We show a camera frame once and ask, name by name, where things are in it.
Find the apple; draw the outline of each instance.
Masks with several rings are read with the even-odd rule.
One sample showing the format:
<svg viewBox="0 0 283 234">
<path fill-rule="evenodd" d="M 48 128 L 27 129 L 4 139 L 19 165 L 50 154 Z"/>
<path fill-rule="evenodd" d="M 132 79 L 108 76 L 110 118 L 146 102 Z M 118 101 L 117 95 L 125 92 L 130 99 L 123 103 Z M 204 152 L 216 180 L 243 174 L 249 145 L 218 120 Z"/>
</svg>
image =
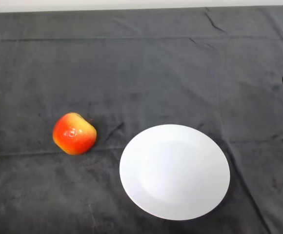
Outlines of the apple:
<svg viewBox="0 0 283 234">
<path fill-rule="evenodd" d="M 54 142 L 67 154 L 80 155 L 96 141 L 96 129 L 77 113 L 65 114 L 55 124 Z"/>
</svg>

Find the plate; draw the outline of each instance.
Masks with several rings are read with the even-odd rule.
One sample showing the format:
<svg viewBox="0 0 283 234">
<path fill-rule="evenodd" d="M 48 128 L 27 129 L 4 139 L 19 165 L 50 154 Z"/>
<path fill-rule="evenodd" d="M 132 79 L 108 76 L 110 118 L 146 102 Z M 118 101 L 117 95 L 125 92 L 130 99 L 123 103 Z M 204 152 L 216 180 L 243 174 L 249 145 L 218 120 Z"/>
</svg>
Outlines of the plate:
<svg viewBox="0 0 283 234">
<path fill-rule="evenodd" d="M 190 127 L 167 124 L 149 128 L 127 144 L 120 177 L 127 195 L 146 212 L 187 220 L 222 201 L 230 172 L 211 138 Z"/>
</svg>

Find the dark gray tablecloth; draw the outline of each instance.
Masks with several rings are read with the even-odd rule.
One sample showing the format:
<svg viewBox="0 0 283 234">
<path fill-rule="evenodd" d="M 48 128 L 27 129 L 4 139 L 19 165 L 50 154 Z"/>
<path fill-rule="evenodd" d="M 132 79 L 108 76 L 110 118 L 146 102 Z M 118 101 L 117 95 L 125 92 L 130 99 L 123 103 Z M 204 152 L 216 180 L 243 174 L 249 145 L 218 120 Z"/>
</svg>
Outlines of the dark gray tablecloth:
<svg viewBox="0 0 283 234">
<path fill-rule="evenodd" d="M 283 234 L 283 7 L 0 14 L 0 233 Z M 96 146 L 52 140 L 68 112 Z M 214 139 L 223 202 L 188 221 L 126 195 L 119 161 L 159 124 Z"/>
</svg>

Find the table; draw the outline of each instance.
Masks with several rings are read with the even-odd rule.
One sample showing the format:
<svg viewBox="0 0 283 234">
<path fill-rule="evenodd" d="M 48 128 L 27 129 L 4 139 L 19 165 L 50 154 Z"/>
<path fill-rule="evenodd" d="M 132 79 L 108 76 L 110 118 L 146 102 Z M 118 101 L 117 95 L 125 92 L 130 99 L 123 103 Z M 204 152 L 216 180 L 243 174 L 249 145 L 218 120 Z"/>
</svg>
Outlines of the table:
<svg viewBox="0 0 283 234">
<path fill-rule="evenodd" d="M 283 7 L 0 14 L 0 233 L 283 234 Z M 96 146 L 52 140 L 64 114 Z M 224 151 L 222 203 L 188 221 L 137 207 L 129 140 L 182 124 Z"/>
</svg>

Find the white wall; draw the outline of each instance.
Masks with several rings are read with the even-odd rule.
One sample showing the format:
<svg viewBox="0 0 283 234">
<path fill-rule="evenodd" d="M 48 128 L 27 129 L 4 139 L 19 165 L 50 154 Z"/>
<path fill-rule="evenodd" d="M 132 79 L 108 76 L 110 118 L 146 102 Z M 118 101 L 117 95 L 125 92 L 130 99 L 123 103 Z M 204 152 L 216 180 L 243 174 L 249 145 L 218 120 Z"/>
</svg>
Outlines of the white wall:
<svg viewBox="0 0 283 234">
<path fill-rule="evenodd" d="M 283 0 L 0 0 L 0 12 L 283 5 Z"/>
</svg>

